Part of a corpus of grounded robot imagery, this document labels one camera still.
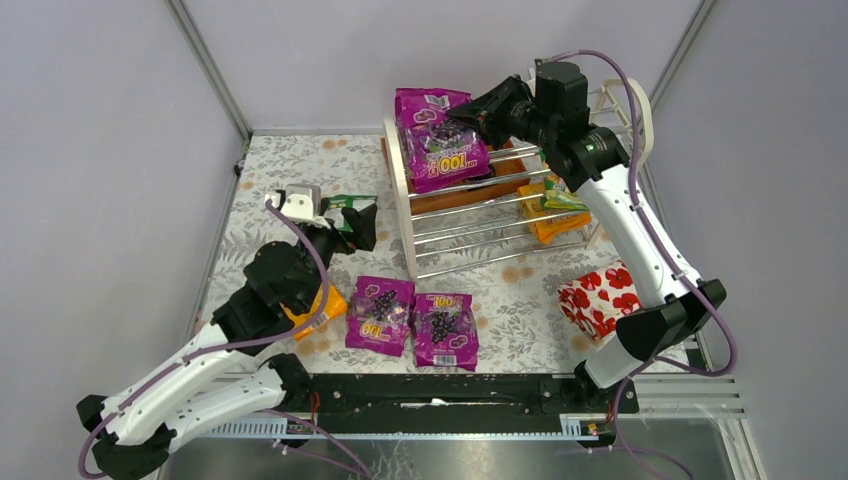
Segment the purple candy bag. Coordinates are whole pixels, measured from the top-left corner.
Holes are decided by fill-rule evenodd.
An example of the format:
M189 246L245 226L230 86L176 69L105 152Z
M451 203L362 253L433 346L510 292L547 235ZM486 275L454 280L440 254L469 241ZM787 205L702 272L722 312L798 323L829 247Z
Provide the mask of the purple candy bag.
M440 190L487 171L485 142L472 128L447 116L450 109L471 100L467 92L445 88L395 90L395 123L416 192Z
M455 367L475 372L479 337L472 296L418 293L412 310L416 367Z
M411 333L414 282L359 276L346 315L345 346L401 357Z

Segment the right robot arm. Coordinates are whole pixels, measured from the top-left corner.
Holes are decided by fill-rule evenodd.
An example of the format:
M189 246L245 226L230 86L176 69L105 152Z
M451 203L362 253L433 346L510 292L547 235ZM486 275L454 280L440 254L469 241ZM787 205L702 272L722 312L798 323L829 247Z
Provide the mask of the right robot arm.
M510 76L489 92L448 110L449 118L500 146L515 137L541 149L548 168L599 221L628 269L640 309L575 369L584 385L606 390L717 316L727 293L704 280L654 226L637 185L638 146L627 151L609 128L590 120L588 80L570 62L535 63L535 83Z

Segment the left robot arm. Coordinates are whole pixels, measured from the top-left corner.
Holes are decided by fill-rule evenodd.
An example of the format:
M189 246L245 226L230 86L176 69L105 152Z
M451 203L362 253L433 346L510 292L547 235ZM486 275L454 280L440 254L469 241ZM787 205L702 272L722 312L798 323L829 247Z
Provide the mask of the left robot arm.
M262 245L243 270L246 281L180 350L112 396L89 395L77 413L89 435L77 460L84 479L142 479L195 438L256 411L301 405L311 379L293 354L278 354L233 387L203 389L229 368L313 325L330 294L337 254L371 251L376 205L345 207L349 228L323 218L323 207L267 209L297 237Z

